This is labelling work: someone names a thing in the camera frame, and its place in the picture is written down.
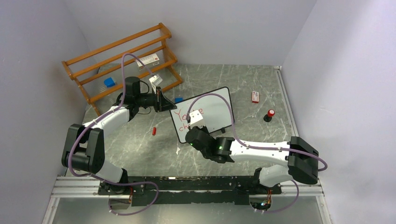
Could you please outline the small whiteboard with black frame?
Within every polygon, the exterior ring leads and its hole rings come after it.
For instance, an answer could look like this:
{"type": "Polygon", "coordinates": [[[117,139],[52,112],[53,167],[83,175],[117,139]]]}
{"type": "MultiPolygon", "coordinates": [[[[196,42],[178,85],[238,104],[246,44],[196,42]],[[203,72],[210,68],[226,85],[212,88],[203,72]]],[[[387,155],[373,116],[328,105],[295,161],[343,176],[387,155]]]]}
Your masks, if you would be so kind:
{"type": "Polygon", "coordinates": [[[189,131],[189,113],[199,110],[204,118],[209,133],[232,125],[233,112],[230,91],[228,87],[221,87],[198,96],[185,99],[176,104],[177,109],[170,110],[172,121],[177,133],[178,141],[185,143],[189,131]]]}

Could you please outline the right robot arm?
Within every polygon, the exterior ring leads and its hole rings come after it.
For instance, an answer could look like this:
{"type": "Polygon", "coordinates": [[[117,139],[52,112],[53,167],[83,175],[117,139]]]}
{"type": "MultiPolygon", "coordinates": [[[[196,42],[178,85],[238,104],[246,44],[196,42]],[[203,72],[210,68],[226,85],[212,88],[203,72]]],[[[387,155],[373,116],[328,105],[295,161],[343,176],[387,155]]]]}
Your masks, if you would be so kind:
{"type": "Polygon", "coordinates": [[[303,184],[318,182],[318,151],[300,137],[289,141],[267,143],[237,140],[233,137],[212,137],[202,128],[194,127],[185,136],[186,142],[205,159],[217,163],[260,161],[271,164],[261,168],[252,180],[252,188],[264,193],[278,183],[294,180],[303,184]]]}

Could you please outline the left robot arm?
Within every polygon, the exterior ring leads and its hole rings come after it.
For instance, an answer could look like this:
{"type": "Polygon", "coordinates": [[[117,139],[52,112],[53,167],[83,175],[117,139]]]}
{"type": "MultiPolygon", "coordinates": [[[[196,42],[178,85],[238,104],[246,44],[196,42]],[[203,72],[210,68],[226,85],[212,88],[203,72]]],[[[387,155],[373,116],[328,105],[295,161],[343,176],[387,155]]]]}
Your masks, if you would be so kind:
{"type": "Polygon", "coordinates": [[[71,125],[62,165],[107,180],[109,190],[115,194],[127,192],[130,188],[127,171],[105,159],[104,140],[106,135],[131,121],[140,108],[153,108],[155,112],[176,109],[175,103],[163,95],[159,86],[162,79],[154,75],[149,81],[148,92],[141,92],[142,81],[138,77],[125,78],[125,90],[107,112],[91,122],[71,125]]]}

